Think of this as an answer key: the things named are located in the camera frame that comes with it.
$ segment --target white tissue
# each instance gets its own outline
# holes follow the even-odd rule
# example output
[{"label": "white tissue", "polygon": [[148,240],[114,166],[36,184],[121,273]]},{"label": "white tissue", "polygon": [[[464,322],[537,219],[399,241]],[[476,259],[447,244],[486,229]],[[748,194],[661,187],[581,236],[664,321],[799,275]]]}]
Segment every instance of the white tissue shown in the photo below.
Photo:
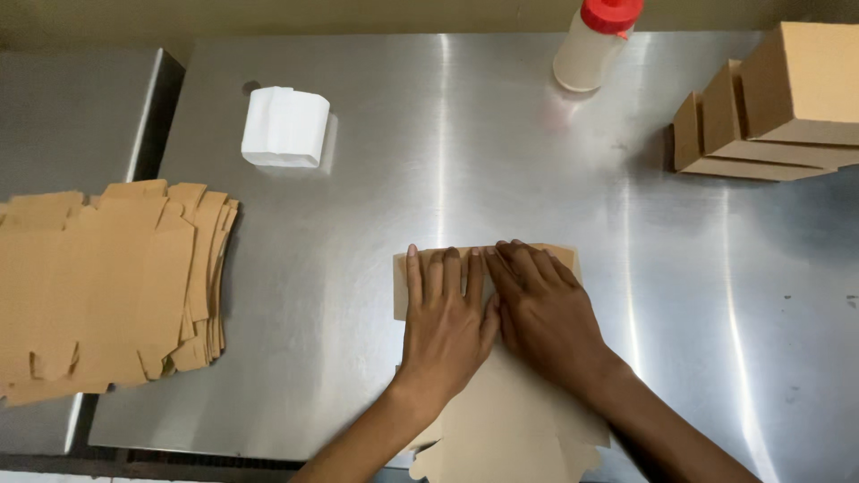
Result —
[{"label": "white tissue", "polygon": [[241,155],[259,166],[318,167],[329,106],[321,95],[290,87],[254,90]]}]

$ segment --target flat cardboard sheet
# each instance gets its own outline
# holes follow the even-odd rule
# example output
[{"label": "flat cardboard sheet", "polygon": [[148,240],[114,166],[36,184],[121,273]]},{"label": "flat cardboard sheet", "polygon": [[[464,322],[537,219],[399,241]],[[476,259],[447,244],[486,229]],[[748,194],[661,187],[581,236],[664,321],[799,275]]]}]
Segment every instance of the flat cardboard sheet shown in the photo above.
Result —
[{"label": "flat cardboard sheet", "polygon": [[859,147],[746,140],[740,61],[729,60],[702,94],[704,154],[745,160],[840,168],[859,163]]},{"label": "flat cardboard sheet", "polygon": [[[575,249],[533,246],[550,248],[582,280]],[[420,252],[421,262],[428,263],[435,251]],[[469,251],[460,248],[462,256]],[[405,254],[394,255],[393,266],[394,313],[404,320]],[[484,276],[488,297],[495,288],[485,264]],[[410,476],[426,476],[431,483],[574,482],[599,465],[595,446],[608,444],[602,418],[537,376],[499,342],[465,390],[409,444],[408,449],[429,446],[417,453]]]},{"label": "flat cardboard sheet", "polygon": [[679,173],[791,181],[836,171],[794,164],[704,156],[701,107],[700,95],[697,92],[691,92],[674,115],[674,168]]},{"label": "flat cardboard sheet", "polygon": [[238,203],[203,185],[177,186],[113,184],[87,205],[77,192],[3,205],[7,405],[155,380],[181,365],[171,354],[187,345],[193,364],[180,369],[220,355],[220,266]]},{"label": "flat cardboard sheet", "polygon": [[784,21],[740,74],[750,139],[859,144],[859,25]]}]

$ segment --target finger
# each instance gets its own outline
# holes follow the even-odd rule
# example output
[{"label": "finger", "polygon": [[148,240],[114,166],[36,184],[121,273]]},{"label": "finger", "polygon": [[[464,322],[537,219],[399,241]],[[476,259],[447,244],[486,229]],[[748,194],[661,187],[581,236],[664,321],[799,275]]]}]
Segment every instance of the finger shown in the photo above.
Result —
[{"label": "finger", "polygon": [[462,297],[462,259],[460,258],[460,251],[453,247],[444,251],[444,288],[442,293]]},{"label": "finger", "polygon": [[474,308],[480,307],[483,296],[483,261],[480,259],[480,249],[472,247],[468,256],[468,282],[466,285],[466,303]]},{"label": "finger", "polygon": [[417,247],[412,243],[405,254],[405,279],[409,285],[409,305],[417,307],[423,303],[421,262],[417,258]]},{"label": "finger", "polygon": [[495,289],[498,290],[502,298],[516,300],[521,296],[522,288],[502,263],[501,256],[495,247],[486,247],[486,265],[489,267],[489,274],[495,283]]},{"label": "finger", "polygon": [[495,336],[498,334],[498,328],[501,326],[501,296],[497,293],[492,294],[489,302],[486,303],[486,315],[484,321],[480,324],[480,351],[484,359],[489,357],[492,351],[492,344],[495,342]]},{"label": "finger", "polygon": [[539,274],[537,266],[531,260],[531,254],[528,252],[525,244],[516,240],[517,243],[507,243],[499,241],[495,248],[498,249],[504,259],[514,266],[516,271],[522,276],[525,281],[525,288],[540,287],[543,285],[543,276]]},{"label": "finger", "polygon": [[511,352],[518,355],[519,337],[516,333],[516,327],[513,325],[513,317],[510,316],[510,307],[506,302],[501,302],[498,314],[501,316],[501,339]]},{"label": "finger", "polygon": [[567,284],[574,288],[579,288],[582,284],[576,280],[576,275],[573,275],[573,271],[570,270],[566,265],[561,263],[561,260],[558,259],[557,255],[551,252],[549,248],[545,250],[546,254],[549,255],[549,261],[551,265],[555,268],[555,273]]},{"label": "finger", "polygon": [[429,257],[426,280],[424,280],[423,303],[433,303],[442,298],[442,284],[444,283],[443,260],[443,250],[436,250]]},{"label": "finger", "polygon": [[561,281],[561,278],[555,271],[555,267],[551,264],[551,260],[549,260],[551,257],[546,252],[538,250],[527,243],[523,243],[523,245],[528,249],[528,253],[531,254],[531,260],[533,260],[534,265],[537,267],[537,271],[545,281],[553,283]]}]

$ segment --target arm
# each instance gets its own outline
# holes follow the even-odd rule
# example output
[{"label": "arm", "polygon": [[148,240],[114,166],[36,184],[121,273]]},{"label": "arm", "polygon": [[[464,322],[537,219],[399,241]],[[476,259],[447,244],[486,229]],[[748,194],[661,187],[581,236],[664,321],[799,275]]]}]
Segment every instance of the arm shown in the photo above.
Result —
[{"label": "arm", "polygon": [[417,248],[406,255],[409,309],[403,363],[379,399],[292,479],[295,483],[369,480],[430,425],[489,357],[498,331],[499,297],[481,316],[483,270],[472,250],[466,294],[461,295],[460,253],[435,252],[422,277]]},{"label": "arm", "polygon": [[[517,274],[503,264],[504,258]],[[758,480],[683,420],[608,348],[588,294],[551,252],[500,241],[487,264],[502,297],[504,343],[601,414],[652,480]]]}]

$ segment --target hand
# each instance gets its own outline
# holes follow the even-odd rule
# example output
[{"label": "hand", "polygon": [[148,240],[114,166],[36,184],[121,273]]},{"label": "hand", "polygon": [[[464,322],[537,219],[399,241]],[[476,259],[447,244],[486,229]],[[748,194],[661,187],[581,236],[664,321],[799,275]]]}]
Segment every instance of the hand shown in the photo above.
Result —
[{"label": "hand", "polygon": [[499,241],[486,253],[502,297],[505,345],[543,377],[593,404],[600,383],[625,364],[603,341],[576,276],[551,252],[518,240]]},{"label": "hand", "polygon": [[409,308],[405,317],[403,363],[392,387],[435,419],[471,380],[489,357],[500,325],[499,296],[493,295],[481,316],[483,269],[480,252],[468,257],[468,281],[463,297],[460,252],[437,251],[421,276],[417,248],[409,245],[406,271]]}]

